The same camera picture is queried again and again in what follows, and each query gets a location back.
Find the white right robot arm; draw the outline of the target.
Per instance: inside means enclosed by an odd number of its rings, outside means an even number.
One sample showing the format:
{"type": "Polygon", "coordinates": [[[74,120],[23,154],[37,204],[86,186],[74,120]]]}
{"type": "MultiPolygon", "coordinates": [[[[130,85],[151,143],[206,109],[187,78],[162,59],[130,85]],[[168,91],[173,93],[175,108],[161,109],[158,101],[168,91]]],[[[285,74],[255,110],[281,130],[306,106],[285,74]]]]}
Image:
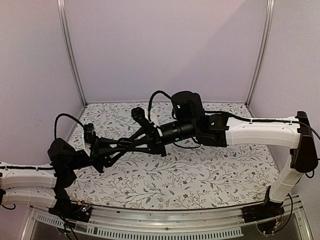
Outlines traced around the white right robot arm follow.
{"type": "Polygon", "coordinates": [[[151,118],[152,103],[146,110],[136,107],[131,116],[141,128],[130,140],[133,146],[147,145],[147,152],[166,156],[165,146],[196,138],[200,145],[227,147],[243,144],[289,148],[286,165],[268,187],[258,213],[269,218],[304,174],[319,164],[308,116],[299,111],[287,118],[244,118],[225,111],[206,111],[198,93],[180,91],[170,97],[175,121],[159,125],[151,118]]]}

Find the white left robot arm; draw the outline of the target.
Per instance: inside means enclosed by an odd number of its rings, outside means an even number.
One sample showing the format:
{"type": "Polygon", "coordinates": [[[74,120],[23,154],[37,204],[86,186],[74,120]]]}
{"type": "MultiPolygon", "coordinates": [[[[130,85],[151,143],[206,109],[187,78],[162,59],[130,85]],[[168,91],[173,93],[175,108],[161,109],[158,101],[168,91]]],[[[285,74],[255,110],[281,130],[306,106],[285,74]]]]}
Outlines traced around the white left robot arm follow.
{"type": "Polygon", "coordinates": [[[130,138],[112,140],[94,137],[76,150],[62,138],[55,139],[47,153],[49,164],[0,164],[1,205],[29,205],[56,209],[63,217],[74,213],[73,203],[66,189],[77,179],[76,170],[87,167],[103,173],[125,153],[134,150],[130,138]]]}

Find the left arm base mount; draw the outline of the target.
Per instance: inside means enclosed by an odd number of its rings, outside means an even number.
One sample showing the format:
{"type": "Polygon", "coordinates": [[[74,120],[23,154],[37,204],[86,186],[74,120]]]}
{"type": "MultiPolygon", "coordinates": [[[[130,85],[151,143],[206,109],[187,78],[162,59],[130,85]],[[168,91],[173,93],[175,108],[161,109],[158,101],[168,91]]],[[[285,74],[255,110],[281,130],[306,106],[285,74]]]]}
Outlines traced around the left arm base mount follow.
{"type": "Polygon", "coordinates": [[[88,223],[92,214],[92,204],[84,200],[71,201],[68,195],[58,195],[53,207],[48,212],[62,219],[88,223]]]}

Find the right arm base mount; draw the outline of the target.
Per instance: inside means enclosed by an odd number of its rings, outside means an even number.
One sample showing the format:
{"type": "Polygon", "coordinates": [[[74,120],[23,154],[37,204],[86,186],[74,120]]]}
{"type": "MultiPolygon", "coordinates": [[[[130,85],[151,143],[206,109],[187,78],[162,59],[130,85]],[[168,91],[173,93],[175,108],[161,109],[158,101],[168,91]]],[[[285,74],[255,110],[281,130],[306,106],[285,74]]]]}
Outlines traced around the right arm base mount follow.
{"type": "Polygon", "coordinates": [[[269,186],[266,190],[264,201],[260,204],[244,206],[241,208],[242,218],[245,223],[252,223],[271,218],[270,221],[264,221],[257,224],[257,229],[264,235],[270,235],[276,232],[280,226],[283,214],[283,202],[273,202],[270,200],[269,186]]]}

